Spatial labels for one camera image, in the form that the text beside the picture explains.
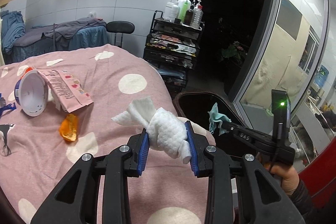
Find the black chair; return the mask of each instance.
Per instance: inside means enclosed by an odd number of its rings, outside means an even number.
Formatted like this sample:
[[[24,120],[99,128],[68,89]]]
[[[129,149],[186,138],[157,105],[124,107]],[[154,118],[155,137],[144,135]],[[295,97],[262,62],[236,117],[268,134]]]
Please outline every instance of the black chair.
[[[114,32],[114,45],[116,45],[117,33],[121,33],[120,48],[123,45],[124,33],[131,34],[134,32],[134,29],[134,24],[128,21],[112,21],[106,25],[107,32]]]

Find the silver screw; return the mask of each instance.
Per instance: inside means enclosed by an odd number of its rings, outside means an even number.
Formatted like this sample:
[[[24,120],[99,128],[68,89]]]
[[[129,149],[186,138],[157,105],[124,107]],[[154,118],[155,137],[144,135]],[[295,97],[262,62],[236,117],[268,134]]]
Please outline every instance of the silver screw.
[[[216,147],[213,145],[208,145],[206,150],[209,152],[216,152]]]
[[[121,146],[121,147],[119,148],[119,150],[120,150],[121,152],[127,152],[127,151],[129,150],[129,146],[128,146],[128,145],[123,145],[123,146]]]
[[[83,156],[82,156],[82,160],[83,161],[88,161],[88,160],[90,160],[91,159],[91,155],[90,154],[84,154]]]
[[[251,155],[251,154],[246,154],[245,155],[245,159],[248,160],[248,161],[253,161],[254,160],[254,156]]]

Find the human hand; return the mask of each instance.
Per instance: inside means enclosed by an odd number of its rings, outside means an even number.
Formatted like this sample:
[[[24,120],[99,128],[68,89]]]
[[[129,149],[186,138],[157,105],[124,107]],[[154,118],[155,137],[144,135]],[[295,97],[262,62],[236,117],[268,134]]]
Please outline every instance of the human hand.
[[[264,167],[269,171],[270,163],[265,163]],[[281,188],[287,196],[291,196],[299,185],[299,174],[293,166],[286,165],[280,162],[274,163],[271,174],[276,174],[282,177]]]

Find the bed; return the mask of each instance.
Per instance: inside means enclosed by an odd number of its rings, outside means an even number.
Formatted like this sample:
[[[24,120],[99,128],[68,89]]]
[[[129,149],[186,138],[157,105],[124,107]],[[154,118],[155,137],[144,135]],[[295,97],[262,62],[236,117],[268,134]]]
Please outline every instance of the bed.
[[[20,12],[1,12],[5,28],[1,34],[2,52],[6,64],[21,62],[28,57],[38,56],[53,51],[73,51],[79,48],[99,47],[108,43],[106,23],[90,18],[78,19],[77,21],[63,22],[56,25],[55,33],[59,34],[58,28],[63,26],[62,32],[73,28],[73,33],[68,39],[53,39],[53,26],[35,27],[24,29],[23,18]],[[74,27],[74,23],[80,20],[90,20],[90,24]]]
[[[94,101],[76,112],[79,138],[74,143],[60,137],[58,128],[66,114],[56,110],[52,102],[37,117],[25,115],[20,106],[1,117],[0,130],[2,127],[5,133],[0,131],[0,146],[4,145],[1,133],[6,134],[12,154],[5,156],[0,149],[0,186],[14,210],[30,223],[43,200],[82,154],[106,155],[141,132],[141,127],[123,127],[111,120],[133,99],[150,95],[157,109],[163,107],[175,115],[176,111],[157,71],[143,59],[109,44],[51,52],[0,67],[0,92],[7,103],[14,101],[15,83],[27,66],[68,70]],[[210,134],[207,138],[213,143]],[[208,179],[194,177],[189,164],[150,150],[142,176],[128,179],[132,223],[204,223],[207,187]]]

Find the penguin print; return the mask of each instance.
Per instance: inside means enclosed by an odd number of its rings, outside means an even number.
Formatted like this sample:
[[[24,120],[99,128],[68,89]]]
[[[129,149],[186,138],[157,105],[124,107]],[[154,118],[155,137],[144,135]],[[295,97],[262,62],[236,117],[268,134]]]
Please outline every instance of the penguin print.
[[[8,142],[8,133],[10,130],[14,128],[14,126],[15,126],[14,124],[0,124],[0,132],[2,133],[2,138],[4,142],[2,153],[4,153],[6,157],[10,156],[12,153],[10,148],[8,147],[7,142]]]

